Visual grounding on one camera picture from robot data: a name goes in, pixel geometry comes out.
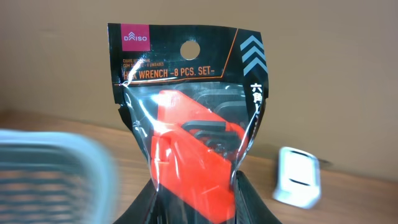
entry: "chevron arrow graphic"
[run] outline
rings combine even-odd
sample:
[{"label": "chevron arrow graphic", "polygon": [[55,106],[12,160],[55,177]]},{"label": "chevron arrow graphic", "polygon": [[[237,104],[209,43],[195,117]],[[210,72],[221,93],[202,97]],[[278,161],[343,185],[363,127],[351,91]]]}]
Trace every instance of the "chevron arrow graphic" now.
[{"label": "chevron arrow graphic", "polygon": [[257,40],[253,35],[250,36],[247,40],[245,40],[242,44],[241,44],[241,50],[243,50],[245,47],[247,47],[251,42],[255,42],[258,46],[261,47],[261,49],[264,49],[263,44],[261,43],[260,40]]},{"label": "chevron arrow graphic", "polygon": [[[252,35],[241,44],[241,51],[245,49],[249,44],[251,44],[251,42],[255,42],[262,50],[264,50],[264,46],[261,43],[261,41],[256,39]],[[266,60],[266,55],[262,53],[261,50],[258,49],[256,46],[253,46],[242,56],[242,61],[245,62],[250,56],[252,56],[255,53],[257,53],[262,59]],[[268,73],[267,66],[258,57],[256,57],[243,69],[243,75],[249,73],[250,70],[252,70],[256,65],[260,65]]]},{"label": "chevron arrow graphic", "polygon": [[243,69],[243,75],[246,75],[248,72],[250,72],[250,70],[252,70],[252,68],[257,64],[260,65],[268,73],[267,66],[264,65],[264,63],[259,58],[256,57],[253,61],[249,63],[249,65],[246,66],[246,68]]},{"label": "chevron arrow graphic", "polygon": [[253,46],[246,54],[243,55],[242,61],[246,61],[252,54],[259,54],[264,60],[266,60],[266,55],[263,54],[256,46]]}]

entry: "orange stripe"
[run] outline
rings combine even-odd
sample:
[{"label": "orange stripe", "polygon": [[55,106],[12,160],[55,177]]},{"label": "orange stripe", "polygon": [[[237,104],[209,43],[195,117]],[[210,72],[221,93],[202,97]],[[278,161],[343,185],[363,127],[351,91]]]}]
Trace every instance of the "orange stripe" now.
[{"label": "orange stripe", "polygon": [[[223,73],[221,74],[220,77],[179,78],[179,79],[175,79],[175,80],[164,80],[164,81],[150,81],[150,80],[148,80],[148,82],[139,82],[139,83],[130,82],[128,85],[130,85],[130,84],[132,84],[132,85],[133,84],[143,84],[143,83],[159,83],[159,82],[177,82],[177,81],[182,81],[182,80],[193,80],[193,79],[199,79],[199,78],[222,78],[223,75],[224,75],[224,72],[225,72],[226,65],[228,64],[228,61],[229,61],[229,56],[231,55],[231,52],[232,52],[232,47],[234,46],[234,43],[235,43],[235,40],[236,40],[236,35],[238,34],[238,30],[239,29],[236,29],[234,40],[232,41],[231,48],[230,48],[229,53],[228,53],[228,57],[226,58],[226,61],[225,61]],[[118,86],[118,85],[122,85],[122,84],[121,83],[115,83],[114,85]]]},{"label": "orange stripe", "polygon": [[226,64],[228,64],[229,56],[231,55],[232,47],[234,46],[235,39],[236,39],[236,34],[238,34],[238,30],[239,30],[239,29],[236,29],[235,36],[234,36],[234,40],[232,41],[231,49],[229,50],[229,54],[228,54],[228,58],[226,58],[226,62],[225,62],[224,69],[223,69],[223,73],[221,74],[221,77],[223,77],[224,72],[225,72],[225,68],[226,68]]}]

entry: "hang hole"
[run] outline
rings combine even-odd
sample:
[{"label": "hang hole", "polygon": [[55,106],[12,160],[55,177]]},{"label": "hang hole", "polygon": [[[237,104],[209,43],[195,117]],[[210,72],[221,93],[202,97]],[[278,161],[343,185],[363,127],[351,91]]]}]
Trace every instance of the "hang hole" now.
[{"label": "hang hole", "polygon": [[181,56],[187,60],[195,59],[200,52],[200,46],[195,41],[189,40],[181,46]]}]

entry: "red logo square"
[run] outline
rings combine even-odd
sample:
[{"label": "red logo square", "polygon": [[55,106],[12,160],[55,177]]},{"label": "red logo square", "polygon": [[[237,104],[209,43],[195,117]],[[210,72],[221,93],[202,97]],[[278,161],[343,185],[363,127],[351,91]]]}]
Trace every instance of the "red logo square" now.
[{"label": "red logo square", "polygon": [[150,51],[149,25],[121,24],[123,51]]}]

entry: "blurry plastic basket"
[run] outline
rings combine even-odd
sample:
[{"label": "blurry plastic basket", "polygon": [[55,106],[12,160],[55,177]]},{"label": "blurry plastic basket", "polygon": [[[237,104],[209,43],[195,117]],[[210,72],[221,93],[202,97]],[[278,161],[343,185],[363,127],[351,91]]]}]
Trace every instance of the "blurry plastic basket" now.
[{"label": "blurry plastic basket", "polygon": [[0,224],[111,223],[117,182],[97,142],[0,130]]}]

